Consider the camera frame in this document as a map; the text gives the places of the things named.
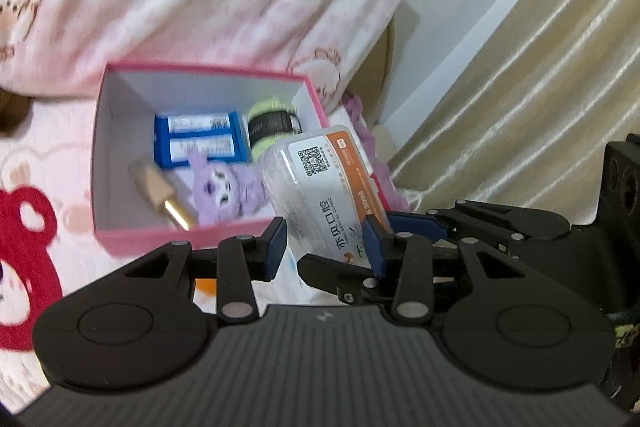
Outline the clear dental floss box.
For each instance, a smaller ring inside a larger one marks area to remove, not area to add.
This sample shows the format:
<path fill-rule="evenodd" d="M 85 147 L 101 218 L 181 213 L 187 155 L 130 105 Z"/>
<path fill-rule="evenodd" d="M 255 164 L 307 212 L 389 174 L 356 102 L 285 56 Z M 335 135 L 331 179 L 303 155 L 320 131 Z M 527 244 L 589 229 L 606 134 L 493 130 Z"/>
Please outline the clear dental floss box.
<path fill-rule="evenodd" d="M 390 224 L 352 132 L 342 124 L 273 143 L 257 161 L 294 258 L 313 254 L 367 268 L 362 222 Z"/>

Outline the wooden gold stamp handle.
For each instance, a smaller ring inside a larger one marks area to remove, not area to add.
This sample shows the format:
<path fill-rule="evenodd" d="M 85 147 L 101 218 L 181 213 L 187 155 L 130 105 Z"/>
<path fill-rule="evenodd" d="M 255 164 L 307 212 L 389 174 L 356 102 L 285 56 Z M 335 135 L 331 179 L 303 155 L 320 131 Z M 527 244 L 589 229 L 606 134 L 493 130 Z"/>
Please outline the wooden gold stamp handle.
<path fill-rule="evenodd" d="M 178 190 L 150 158 L 140 158 L 129 166 L 129 174 L 145 202 L 184 231 L 198 224 L 193 212 L 181 202 Z"/>

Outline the purple plush toy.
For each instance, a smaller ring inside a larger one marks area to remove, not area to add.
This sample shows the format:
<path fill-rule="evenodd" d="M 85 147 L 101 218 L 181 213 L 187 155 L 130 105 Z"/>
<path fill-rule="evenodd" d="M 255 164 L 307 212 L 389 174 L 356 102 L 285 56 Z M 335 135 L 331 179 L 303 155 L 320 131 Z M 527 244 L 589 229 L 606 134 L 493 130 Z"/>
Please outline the purple plush toy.
<path fill-rule="evenodd" d="M 201 227 L 253 216 L 268 202 L 262 176 L 246 162 L 209 161 L 204 153 L 190 150 L 193 171 L 192 197 Z"/>

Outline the beige satin curtain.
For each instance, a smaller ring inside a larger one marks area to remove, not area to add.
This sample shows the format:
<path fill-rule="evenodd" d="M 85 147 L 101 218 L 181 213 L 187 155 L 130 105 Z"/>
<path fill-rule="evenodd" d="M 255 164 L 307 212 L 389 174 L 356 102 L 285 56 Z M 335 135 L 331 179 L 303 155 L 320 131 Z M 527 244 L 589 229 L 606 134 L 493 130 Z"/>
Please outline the beige satin curtain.
<path fill-rule="evenodd" d="M 518 0 L 390 164 L 415 212 L 460 199 L 596 214 L 639 129 L 639 0 Z"/>

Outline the blue tissue pack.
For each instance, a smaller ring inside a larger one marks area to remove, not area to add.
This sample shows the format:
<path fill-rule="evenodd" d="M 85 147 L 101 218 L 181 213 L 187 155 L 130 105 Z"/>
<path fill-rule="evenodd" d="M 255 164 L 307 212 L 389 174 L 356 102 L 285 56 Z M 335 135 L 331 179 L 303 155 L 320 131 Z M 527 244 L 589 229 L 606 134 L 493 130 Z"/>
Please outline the blue tissue pack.
<path fill-rule="evenodd" d="M 189 165 L 192 150 L 209 161 L 247 162 L 250 150 L 236 112 L 154 116 L 153 158 L 160 169 Z"/>

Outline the pink cardboard box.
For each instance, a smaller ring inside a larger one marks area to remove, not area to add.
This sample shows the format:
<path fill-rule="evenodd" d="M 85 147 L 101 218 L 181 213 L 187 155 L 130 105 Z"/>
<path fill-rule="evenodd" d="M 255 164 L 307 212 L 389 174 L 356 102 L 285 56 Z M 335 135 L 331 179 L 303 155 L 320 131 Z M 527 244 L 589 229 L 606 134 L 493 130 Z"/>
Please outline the pink cardboard box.
<path fill-rule="evenodd" d="M 265 206 L 252 217 L 184 231 L 156 212 L 137 190 L 129 167 L 153 153 L 157 114 L 236 112 L 277 96 L 291 103 L 305 131 L 328 118 L 306 77 L 285 72 L 174 64 L 106 66 L 94 123 L 91 190 L 94 233 L 116 258 L 138 257 L 178 239 L 214 247 L 235 235 L 259 235 L 273 216 Z"/>

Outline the green yarn ball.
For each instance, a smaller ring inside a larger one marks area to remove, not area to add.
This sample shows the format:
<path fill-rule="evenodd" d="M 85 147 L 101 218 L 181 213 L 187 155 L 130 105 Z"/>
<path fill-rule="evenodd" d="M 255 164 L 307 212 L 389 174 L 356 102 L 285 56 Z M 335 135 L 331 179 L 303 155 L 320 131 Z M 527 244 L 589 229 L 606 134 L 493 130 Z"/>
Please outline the green yarn ball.
<path fill-rule="evenodd" d="M 247 116 L 247 130 L 254 162 L 273 143 L 303 132 L 295 107 L 276 96 L 252 106 Z"/>

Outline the white bear print blanket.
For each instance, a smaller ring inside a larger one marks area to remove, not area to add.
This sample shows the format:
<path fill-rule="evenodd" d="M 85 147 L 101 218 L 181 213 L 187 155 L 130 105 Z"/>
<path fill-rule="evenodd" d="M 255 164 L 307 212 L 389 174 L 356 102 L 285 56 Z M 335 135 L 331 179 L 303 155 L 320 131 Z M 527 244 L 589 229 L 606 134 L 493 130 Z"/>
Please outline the white bear print blanket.
<path fill-rule="evenodd" d="M 40 312 L 124 262 L 93 232 L 91 101 L 36 102 L 1 138 L 1 403 L 23 410 L 48 387 L 32 350 Z"/>

